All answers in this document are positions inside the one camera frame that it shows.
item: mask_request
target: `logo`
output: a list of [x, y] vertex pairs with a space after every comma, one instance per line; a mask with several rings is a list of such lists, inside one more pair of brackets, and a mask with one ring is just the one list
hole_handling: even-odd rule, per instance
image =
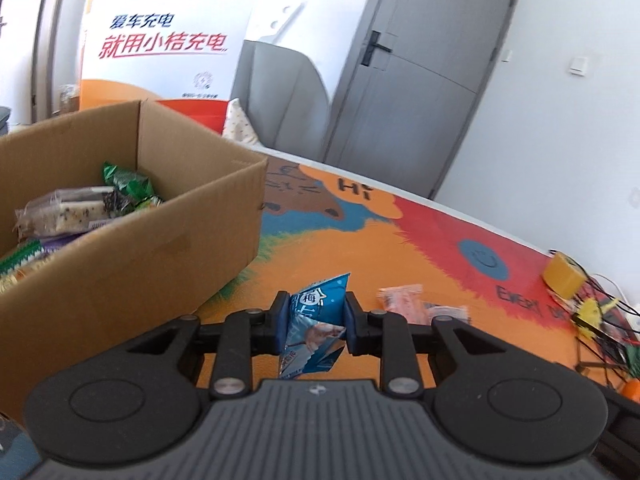
[[198, 90], [207, 90], [213, 83], [213, 76], [209, 72], [200, 72], [193, 78], [193, 85]]
[[465, 259], [485, 276], [503, 282], [509, 279], [509, 269], [491, 248], [475, 240], [461, 240], [458, 250]]
[[326, 298], [326, 294], [322, 292], [320, 288], [315, 288], [302, 294], [300, 296], [300, 303], [306, 306], [324, 306], [324, 298]]
[[322, 386], [322, 384], [315, 384], [309, 388], [309, 393], [314, 394], [316, 397], [320, 397], [322, 394], [326, 393], [326, 388]]

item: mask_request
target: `light switch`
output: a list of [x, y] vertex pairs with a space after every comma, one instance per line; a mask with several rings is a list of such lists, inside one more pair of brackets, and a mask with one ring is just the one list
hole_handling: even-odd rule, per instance
[[586, 57], [574, 57], [569, 67], [569, 72], [574, 75], [586, 76], [589, 60]]

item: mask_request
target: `yellow object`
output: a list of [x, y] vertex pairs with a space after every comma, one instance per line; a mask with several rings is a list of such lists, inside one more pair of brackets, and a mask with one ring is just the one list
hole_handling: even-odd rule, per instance
[[542, 279], [558, 296], [570, 300], [587, 281], [587, 276], [566, 254], [556, 253], [546, 264]]
[[[598, 328], [602, 323], [602, 316], [606, 314], [609, 310], [615, 307], [618, 304], [618, 300], [609, 301], [604, 306], [598, 307], [598, 302], [595, 298], [587, 298], [582, 302], [582, 305], [578, 309], [578, 317], [594, 328]], [[591, 332], [588, 328], [578, 327], [580, 334], [585, 336], [588, 339], [593, 339], [593, 332]]]

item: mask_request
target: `banner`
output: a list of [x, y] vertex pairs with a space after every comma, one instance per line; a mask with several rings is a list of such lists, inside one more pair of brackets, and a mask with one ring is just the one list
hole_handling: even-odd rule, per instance
[[88, 0], [80, 107], [155, 99], [222, 131], [255, 0]]

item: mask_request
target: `metal screw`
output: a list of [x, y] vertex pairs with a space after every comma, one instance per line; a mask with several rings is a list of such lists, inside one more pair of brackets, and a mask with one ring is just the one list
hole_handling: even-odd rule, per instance
[[244, 381], [235, 377], [223, 377], [213, 383], [213, 389], [220, 395], [239, 394], [244, 388]]
[[420, 383], [409, 377], [396, 377], [389, 381], [388, 388], [395, 394], [413, 394], [420, 388]]

